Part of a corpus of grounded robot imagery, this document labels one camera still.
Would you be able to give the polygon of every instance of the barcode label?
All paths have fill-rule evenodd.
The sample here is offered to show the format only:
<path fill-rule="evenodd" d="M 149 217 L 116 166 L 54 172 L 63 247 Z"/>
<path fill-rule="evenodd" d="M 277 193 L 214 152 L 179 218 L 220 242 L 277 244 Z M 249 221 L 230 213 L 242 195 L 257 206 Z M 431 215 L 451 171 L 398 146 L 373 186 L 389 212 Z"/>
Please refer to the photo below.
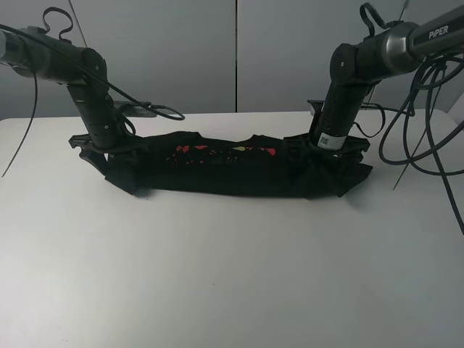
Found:
<path fill-rule="evenodd" d="M 319 138 L 318 146 L 325 150 L 340 150 L 343 147 L 346 136 L 330 136 L 322 133 Z"/>
<path fill-rule="evenodd" d="M 326 138 L 325 136 L 321 136 L 319 142 L 324 144 L 324 145 L 327 145 L 328 138 Z"/>

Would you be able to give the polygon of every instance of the white table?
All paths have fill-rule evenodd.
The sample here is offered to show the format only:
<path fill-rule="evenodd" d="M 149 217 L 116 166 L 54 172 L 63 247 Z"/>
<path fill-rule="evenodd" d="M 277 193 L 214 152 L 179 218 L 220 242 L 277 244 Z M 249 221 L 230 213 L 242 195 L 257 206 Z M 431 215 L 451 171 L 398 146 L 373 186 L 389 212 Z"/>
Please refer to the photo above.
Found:
<path fill-rule="evenodd" d="M 380 125 L 377 111 L 357 120 L 369 133 Z M 134 123 L 142 136 L 238 141 L 301 133 L 310 116 Z M 455 127 L 441 112 L 432 123 L 437 140 Z M 1 168 L 26 124 L 0 122 Z M 386 152 L 395 159 L 399 130 Z M 69 147 L 79 133 L 79 118 L 37 119 L 0 180 L 0 347 L 463 346 L 464 238 L 441 179 L 410 168 L 392 191 L 402 168 L 381 162 L 379 138 L 365 155 L 374 166 L 366 182 L 307 201 L 130 196 Z M 463 150 L 459 136 L 441 151 L 445 166 L 464 165 Z M 464 212 L 464 178 L 451 184 Z"/>

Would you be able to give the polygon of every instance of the white tabletop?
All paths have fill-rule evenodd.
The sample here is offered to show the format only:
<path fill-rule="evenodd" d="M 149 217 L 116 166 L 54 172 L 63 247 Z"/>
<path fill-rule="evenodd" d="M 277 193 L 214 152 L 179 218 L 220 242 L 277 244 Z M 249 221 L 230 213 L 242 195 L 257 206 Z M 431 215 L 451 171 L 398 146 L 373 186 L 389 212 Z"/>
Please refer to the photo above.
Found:
<path fill-rule="evenodd" d="M 366 132 L 376 111 L 360 112 Z M 291 136 L 307 112 L 137 119 L 243 140 Z M 442 112 L 436 140 L 455 124 Z M 0 167 L 27 120 L 0 122 Z M 413 146 L 423 113 L 412 122 Z M 461 347 L 464 238 L 440 178 L 365 155 L 374 170 L 342 198 L 130 196 L 67 143 L 79 118 L 37 119 L 0 180 L 0 347 Z M 400 128 L 386 154 L 402 158 Z M 464 137 L 441 151 L 463 165 Z M 423 161 L 434 169 L 432 159 Z M 464 212 L 464 178 L 451 178 Z"/>

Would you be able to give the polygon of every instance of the gray wall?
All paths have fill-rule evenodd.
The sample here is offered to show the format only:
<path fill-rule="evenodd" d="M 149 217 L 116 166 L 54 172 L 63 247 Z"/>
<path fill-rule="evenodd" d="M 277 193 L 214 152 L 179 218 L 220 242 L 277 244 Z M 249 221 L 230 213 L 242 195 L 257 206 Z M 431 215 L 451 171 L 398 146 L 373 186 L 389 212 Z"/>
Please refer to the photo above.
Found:
<path fill-rule="evenodd" d="M 131 96 L 181 112 L 235 111 L 235 0 L 74 0 L 73 5 L 87 44 L 107 61 L 109 81 Z M 50 6 L 71 13 L 67 0 L 2 0 L 0 22 L 43 27 L 41 15 Z M 49 17 L 57 37 L 57 28 L 68 21 L 60 14 Z M 76 27 L 66 37 L 84 45 Z M 30 117 L 33 81 L 3 65 L 0 76 L 0 120 Z M 39 81 L 36 115 L 78 112 L 65 87 Z"/>
<path fill-rule="evenodd" d="M 364 2 L 239 0 L 238 110 L 307 110 L 307 99 L 324 99 L 335 48 L 368 34 Z M 385 21 L 398 19 L 404 4 L 370 2 Z"/>
<path fill-rule="evenodd" d="M 74 2 L 116 86 L 182 112 L 235 111 L 235 0 Z"/>
<path fill-rule="evenodd" d="M 463 4 L 464 0 L 410 0 L 402 19 L 424 24 Z M 388 107 L 400 107 L 409 93 L 413 76 L 414 73 L 411 73 L 382 81 L 374 91 L 372 101 Z M 448 112 L 463 93 L 464 73 L 460 73 L 442 87 L 436 108 Z M 425 92 L 419 94 L 415 105 L 419 108 L 425 106 Z"/>
<path fill-rule="evenodd" d="M 67 0 L 1 0 L 0 23 L 13 28 L 43 27 L 42 12 L 55 6 L 71 13 Z M 69 20 L 60 14 L 48 14 L 51 35 L 56 37 L 59 28 L 67 28 Z M 65 35 L 76 46 L 83 45 L 82 36 L 74 29 Z M 30 117 L 34 102 L 34 82 L 17 75 L 10 67 L 0 65 L 0 120 L 12 117 Z M 38 82 L 37 116 L 78 116 L 65 87 L 47 81 Z"/>

